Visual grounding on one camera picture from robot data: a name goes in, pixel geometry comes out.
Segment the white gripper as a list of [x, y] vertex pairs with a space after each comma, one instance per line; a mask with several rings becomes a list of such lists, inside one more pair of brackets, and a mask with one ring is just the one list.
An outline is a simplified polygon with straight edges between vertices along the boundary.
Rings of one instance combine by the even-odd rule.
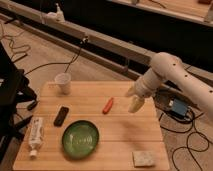
[[149, 69], [144, 75], [140, 76], [136, 80], [134, 87], [130, 87], [125, 93], [125, 97], [137, 95], [132, 98], [129, 112], [136, 113], [145, 103], [143, 98], [152, 96], [164, 82], [166, 82], [166, 79], [152, 69]]

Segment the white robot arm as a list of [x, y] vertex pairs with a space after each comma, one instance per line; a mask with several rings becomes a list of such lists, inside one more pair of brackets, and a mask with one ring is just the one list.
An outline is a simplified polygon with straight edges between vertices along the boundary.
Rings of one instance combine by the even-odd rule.
[[137, 112], [145, 99], [166, 81], [177, 85], [213, 122], [213, 87], [192, 76], [184, 69], [180, 58], [166, 52], [156, 53], [150, 61], [150, 68], [126, 92], [127, 97], [133, 97], [129, 112]]

